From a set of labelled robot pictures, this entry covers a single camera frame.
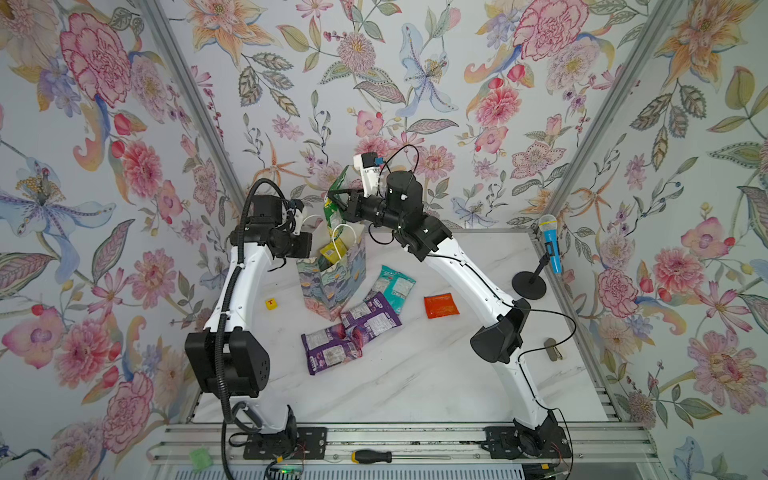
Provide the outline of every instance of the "wire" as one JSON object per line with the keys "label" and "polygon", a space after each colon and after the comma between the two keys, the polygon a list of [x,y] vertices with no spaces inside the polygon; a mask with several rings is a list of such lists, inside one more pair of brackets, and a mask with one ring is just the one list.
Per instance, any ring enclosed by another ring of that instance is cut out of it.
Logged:
{"label": "wire", "polygon": [[395,231],[392,230],[392,239],[389,242],[379,242],[377,239],[373,238],[373,233],[371,233],[371,227],[373,226],[373,223],[368,224],[368,236],[371,237],[371,240],[378,243],[379,245],[389,245],[390,243],[395,241]]}

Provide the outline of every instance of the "black mounting plate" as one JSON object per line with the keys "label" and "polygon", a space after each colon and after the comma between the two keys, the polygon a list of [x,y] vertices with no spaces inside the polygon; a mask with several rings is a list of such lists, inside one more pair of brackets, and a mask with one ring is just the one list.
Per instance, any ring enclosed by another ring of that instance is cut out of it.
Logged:
{"label": "black mounting plate", "polygon": [[[518,429],[514,425],[485,427],[484,449],[488,450],[493,459],[515,460],[522,456],[528,457],[520,449],[518,440]],[[544,443],[543,452],[537,458],[571,458],[570,442],[562,428],[554,429],[554,435],[542,439]]]}
{"label": "black mounting plate", "polygon": [[[304,449],[305,460],[322,460],[326,456],[326,440],[328,429],[324,427],[299,427],[298,443],[306,445]],[[266,447],[265,442],[260,435],[249,435],[245,445],[243,458],[246,460],[274,460],[272,452]],[[301,459],[301,452],[296,453],[294,458]]]}

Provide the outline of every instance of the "white marble table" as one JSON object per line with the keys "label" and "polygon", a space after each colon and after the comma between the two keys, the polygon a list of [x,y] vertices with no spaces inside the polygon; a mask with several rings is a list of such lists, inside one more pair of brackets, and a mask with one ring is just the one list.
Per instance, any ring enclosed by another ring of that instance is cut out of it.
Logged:
{"label": "white marble table", "polygon": [[[377,239],[389,235],[375,232]],[[464,251],[503,290],[520,270],[538,264],[525,233],[457,233]],[[311,376],[301,343],[329,321],[307,310],[292,261],[262,282],[260,299],[274,297],[269,311],[257,302],[252,331],[270,353],[272,371],[263,395],[278,394],[293,408],[299,422],[500,422],[512,418],[513,405],[488,363],[469,346],[480,328],[468,304],[434,270],[404,252],[366,238],[367,276],[348,307],[365,296],[382,264],[417,280],[400,316],[402,326],[365,346],[363,358]],[[461,315],[428,319],[424,296],[451,292]],[[554,295],[531,301],[533,308],[557,310]],[[524,329],[524,349],[543,346],[569,334],[568,320],[533,312]],[[573,340],[558,347],[564,359],[551,362],[546,352],[526,355],[528,368],[550,407],[560,407],[571,422],[606,421],[581,355]],[[221,422],[218,399],[200,398],[194,422]]]}

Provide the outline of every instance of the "pink flower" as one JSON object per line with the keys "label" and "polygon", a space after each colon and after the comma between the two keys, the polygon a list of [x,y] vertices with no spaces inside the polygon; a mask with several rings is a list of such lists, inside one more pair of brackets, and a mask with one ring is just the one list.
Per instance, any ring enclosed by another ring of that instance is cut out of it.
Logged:
{"label": "pink flower", "polygon": [[561,90],[581,81],[592,69],[598,56],[600,45],[589,37],[571,43],[549,61],[547,90]]}
{"label": "pink flower", "polygon": [[142,372],[136,373],[130,382],[120,382],[104,417],[106,449],[120,453],[141,433],[150,415],[153,394],[152,380]]}
{"label": "pink flower", "polygon": [[198,87],[213,87],[214,84],[205,83],[208,80],[210,80],[210,73],[207,71],[204,71],[201,74],[197,74],[197,65],[192,65],[190,67],[190,71],[192,72],[192,76],[194,77],[195,82],[197,83]]}
{"label": "pink flower", "polygon": [[623,235],[614,234],[600,244],[600,257],[603,264],[615,270],[627,268],[634,253],[634,240]]}
{"label": "pink flower", "polygon": [[538,172],[554,164],[565,154],[564,148],[553,149],[548,144],[535,141],[525,152],[512,155],[514,178],[533,177]]}
{"label": "pink flower", "polygon": [[376,63],[373,43],[362,33],[349,33],[339,42],[337,48],[341,62],[353,73],[366,73]]}
{"label": "pink flower", "polygon": [[195,243],[203,237],[203,223],[199,220],[182,220],[181,235],[188,243]]}
{"label": "pink flower", "polygon": [[101,460],[103,443],[104,435],[98,420],[70,424],[54,440],[46,478],[90,478]]}
{"label": "pink flower", "polygon": [[424,177],[436,182],[453,170],[455,156],[445,147],[430,145],[429,150],[419,147],[419,156],[419,166],[414,172],[416,175],[424,174]]}
{"label": "pink flower", "polygon": [[64,353],[56,356],[59,385],[73,389],[80,381],[90,382],[107,362],[112,342],[104,325],[86,319],[69,329],[61,342]]}
{"label": "pink flower", "polygon": [[731,323],[735,326],[738,326],[745,332],[749,332],[752,329],[752,326],[745,322],[744,320],[740,319],[736,315],[746,315],[748,313],[751,313],[750,309],[746,308],[745,306],[726,306],[728,303],[731,303],[737,296],[739,296],[739,293],[736,290],[728,290],[726,291],[723,296],[718,296],[717,290],[718,290],[717,282],[710,281],[710,294],[705,295],[701,292],[699,289],[694,289],[696,294],[699,296],[699,300],[701,300],[701,303],[704,305],[708,305],[712,308],[709,308],[707,310],[707,316],[709,318],[712,318],[715,316],[715,313],[720,314],[720,319],[723,320],[723,323],[725,323],[725,326],[732,332],[733,327],[731,326]]}
{"label": "pink flower", "polygon": [[153,197],[163,181],[160,157],[154,147],[147,147],[143,141],[130,142],[123,154],[123,176],[136,195]]}
{"label": "pink flower", "polygon": [[144,262],[134,263],[138,273],[133,273],[127,278],[127,282],[133,284],[133,295],[136,300],[144,299],[144,309],[157,306],[157,298],[176,291],[174,280],[176,272],[174,259],[165,254],[165,249],[160,248],[152,252],[144,252]]}
{"label": "pink flower", "polygon": [[634,159],[627,165],[627,173],[625,173],[624,176],[627,177],[627,185],[629,185],[630,190],[633,188],[643,190],[643,182],[646,180],[644,156],[645,154],[640,154],[639,157],[635,155]]}
{"label": "pink flower", "polygon": [[637,311],[637,289],[632,279],[619,270],[609,268],[598,277],[600,300],[611,313],[619,318],[627,318]]}
{"label": "pink flower", "polygon": [[88,305],[88,313],[93,313],[96,310],[103,308],[103,318],[112,313],[113,305],[121,305],[123,303],[123,299],[118,297],[118,293],[120,293],[120,290],[122,290],[125,284],[128,282],[127,279],[123,280],[124,272],[125,270],[118,268],[118,271],[114,277],[114,281],[112,279],[112,274],[106,272],[104,275],[104,285],[107,288],[103,289],[97,285],[91,289],[91,293],[99,298],[103,298],[103,300]]}
{"label": "pink flower", "polygon": [[168,223],[171,223],[172,217],[184,211],[181,200],[176,195],[176,188],[170,180],[163,182],[163,186],[157,191],[157,206],[160,208],[160,216]]}
{"label": "pink flower", "polygon": [[672,293],[691,293],[704,281],[704,265],[682,248],[661,249],[654,265],[656,281]]}
{"label": "pink flower", "polygon": [[372,114],[369,111],[359,111],[357,114],[357,129],[355,132],[358,137],[367,137],[377,135],[384,125],[382,115]]}
{"label": "pink flower", "polygon": [[2,337],[2,344],[24,363],[41,369],[53,359],[64,324],[54,307],[44,309],[38,318],[24,320]]}
{"label": "pink flower", "polygon": [[534,0],[523,13],[512,46],[522,45],[521,58],[552,56],[576,39],[588,16],[582,0]]}
{"label": "pink flower", "polygon": [[195,158],[197,156],[197,148],[194,146],[194,142],[190,140],[187,135],[181,135],[181,147],[191,158]]}
{"label": "pink flower", "polygon": [[80,89],[114,108],[131,89],[131,64],[112,27],[90,13],[69,15],[69,30],[60,35],[61,54]]}
{"label": "pink flower", "polygon": [[501,147],[502,141],[507,137],[507,127],[488,127],[475,141],[475,151],[482,148],[490,154],[495,154]]}
{"label": "pink flower", "polygon": [[518,91],[508,85],[491,90],[480,101],[476,114],[478,122],[483,127],[503,125],[520,111],[521,103]]}
{"label": "pink flower", "polygon": [[131,64],[131,92],[159,123],[165,116],[165,84],[157,73],[154,62],[143,55],[135,55]]}
{"label": "pink flower", "polygon": [[491,177],[498,175],[498,169],[493,166],[487,158],[482,161],[476,161],[475,163],[475,176],[480,177],[483,180],[487,180]]}
{"label": "pink flower", "polygon": [[372,151],[376,152],[380,157],[384,157],[391,148],[389,142],[385,140],[384,137],[364,137],[360,143],[357,144],[355,153],[364,154]]}
{"label": "pink flower", "polygon": [[750,362],[757,357],[752,349],[741,349],[739,337],[726,330],[725,336],[717,332],[704,333],[704,343],[697,339],[688,340],[688,356],[698,364],[694,367],[696,383],[694,389],[705,395],[712,394],[712,401],[725,405],[728,394],[730,408],[738,413],[749,413],[752,405],[766,406],[766,369]]}
{"label": "pink flower", "polygon": [[703,258],[722,257],[728,253],[728,246],[723,242],[725,231],[717,217],[709,217],[696,228],[688,230],[680,242],[690,251]]}
{"label": "pink flower", "polygon": [[557,137],[563,130],[563,116],[560,114],[547,119],[547,135]]}
{"label": "pink flower", "polygon": [[216,183],[216,168],[213,161],[209,158],[205,165],[200,165],[192,170],[194,175],[194,193],[192,198],[205,205],[205,211],[211,215],[216,210],[216,200],[218,198],[218,188]]}
{"label": "pink flower", "polygon": [[301,0],[301,1],[304,2],[304,5],[301,5],[300,3],[296,5],[296,10],[298,10],[299,12],[306,12],[304,15],[301,15],[301,18],[306,18],[312,13],[314,13],[317,18],[320,18],[321,10],[325,11],[333,7],[333,3],[323,2],[322,0]]}

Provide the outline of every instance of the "green object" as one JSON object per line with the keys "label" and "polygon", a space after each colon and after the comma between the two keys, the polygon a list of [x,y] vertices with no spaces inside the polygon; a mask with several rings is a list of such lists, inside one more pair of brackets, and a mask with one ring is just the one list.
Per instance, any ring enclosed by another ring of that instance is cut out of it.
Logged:
{"label": "green object", "polygon": [[190,460],[192,461],[195,473],[200,473],[214,464],[214,461],[208,455],[208,449],[193,450],[190,452]]}

